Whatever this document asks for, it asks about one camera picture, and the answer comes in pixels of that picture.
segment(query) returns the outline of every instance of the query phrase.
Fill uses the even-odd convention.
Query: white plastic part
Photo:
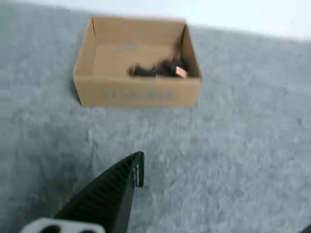
[[[39,218],[26,225],[20,233],[44,233],[44,229],[49,226],[58,226],[60,228],[59,233],[82,233],[83,231],[105,233],[104,228],[98,224],[67,221],[55,218]]]

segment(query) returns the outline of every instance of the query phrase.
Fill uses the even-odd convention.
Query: blue printed logo
[[[172,100],[175,95],[171,92],[131,92],[111,91],[104,94],[105,99],[131,99],[131,100]]]

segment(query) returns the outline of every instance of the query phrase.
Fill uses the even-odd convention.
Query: gray carpet
[[[311,43],[192,28],[194,108],[83,108],[87,14],[0,6],[0,232],[53,216],[137,150],[129,233],[297,233],[311,222]]]

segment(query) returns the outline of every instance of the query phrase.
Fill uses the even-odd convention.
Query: open cardboard box
[[[128,75],[130,66],[151,67],[176,49],[190,66],[187,79]],[[201,79],[185,22],[130,17],[92,17],[73,71],[83,106],[192,106]]]

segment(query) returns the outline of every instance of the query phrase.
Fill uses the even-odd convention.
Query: white wall
[[[117,15],[185,17],[191,24],[311,40],[311,0],[20,1]]]

